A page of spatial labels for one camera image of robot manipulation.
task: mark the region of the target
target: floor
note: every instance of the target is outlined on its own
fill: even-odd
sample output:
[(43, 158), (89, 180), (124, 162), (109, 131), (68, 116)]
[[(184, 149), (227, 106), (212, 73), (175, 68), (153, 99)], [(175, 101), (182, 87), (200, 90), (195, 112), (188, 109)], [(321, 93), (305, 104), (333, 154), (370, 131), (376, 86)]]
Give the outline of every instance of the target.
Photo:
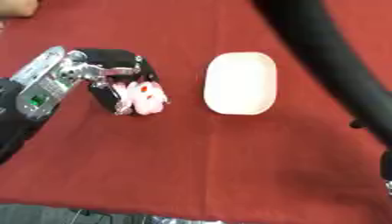
[[(0, 205), (0, 224), (67, 224), (75, 213), (66, 208), (46, 206)], [(143, 223), (135, 215), (113, 214), (114, 224)], [(81, 215), (74, 224), (109, 224), (109, 219), (99, 214)]]

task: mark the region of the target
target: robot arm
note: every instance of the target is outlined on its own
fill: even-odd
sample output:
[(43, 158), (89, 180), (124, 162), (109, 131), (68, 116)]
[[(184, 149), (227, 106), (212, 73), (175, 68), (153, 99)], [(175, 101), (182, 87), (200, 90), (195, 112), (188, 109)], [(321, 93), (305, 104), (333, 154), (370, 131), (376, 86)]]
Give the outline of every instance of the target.
[(118, 82), (141, 77), (159, 79), (147, 61), (124, 50), (81, 48), (71, 52), (55, 46), (43, 52), (12, 77), (0, 79), (0, 164), (53, 116), (61, 101), (82, 81), (108, 111), (121, 115)]

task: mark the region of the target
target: red tablecloth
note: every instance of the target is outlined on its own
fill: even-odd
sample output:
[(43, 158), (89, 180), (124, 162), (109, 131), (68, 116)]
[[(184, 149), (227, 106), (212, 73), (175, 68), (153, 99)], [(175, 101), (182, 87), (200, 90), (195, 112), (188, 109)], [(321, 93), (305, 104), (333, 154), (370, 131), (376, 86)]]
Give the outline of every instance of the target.
[[(360, 56), (392, 84), (392, 2), (330, 0)], [(113, 116), (75, 89), (0, 167), (0, 202), (268, 223), (390, 223), (383, 148), (287, 52), (248, 0), (51, 0), (0, 36), (11, 76), (49, 46), (122, 48), (148, 57), (172, 104)], [(255, 116), (203, 102), (209, 61), (258, 51), (277, 63), (278, 97)]]

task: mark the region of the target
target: robotic hand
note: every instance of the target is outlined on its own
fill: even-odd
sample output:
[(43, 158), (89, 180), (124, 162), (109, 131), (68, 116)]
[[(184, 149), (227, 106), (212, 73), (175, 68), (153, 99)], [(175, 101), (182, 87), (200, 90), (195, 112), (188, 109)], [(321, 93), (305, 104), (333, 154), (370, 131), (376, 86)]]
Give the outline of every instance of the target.
[(0, 164), (48, 121), (82, 81), (115, 115), (157, 113), (167, 102), (158, 76), (141, 56), (124, 50), (66, 52), (61, 46), (52, 47), (11, 78), (0, 78)]

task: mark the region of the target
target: plush piglet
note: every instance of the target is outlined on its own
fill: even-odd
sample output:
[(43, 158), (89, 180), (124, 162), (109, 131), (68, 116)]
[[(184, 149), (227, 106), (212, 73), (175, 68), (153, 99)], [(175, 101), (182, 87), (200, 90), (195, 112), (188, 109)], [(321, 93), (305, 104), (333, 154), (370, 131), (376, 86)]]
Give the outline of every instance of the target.
[(168, 102), (164, 90), (155, 81), (142, 83), (134, 81), (128, 86), (116, 83), (113, 88), (121, 96), (121, 100), (116, 105), (118, 115), (128, 115), (133, 112), (133, 109), (143, 116), (156, 114), (162, 112), (165, 103)]

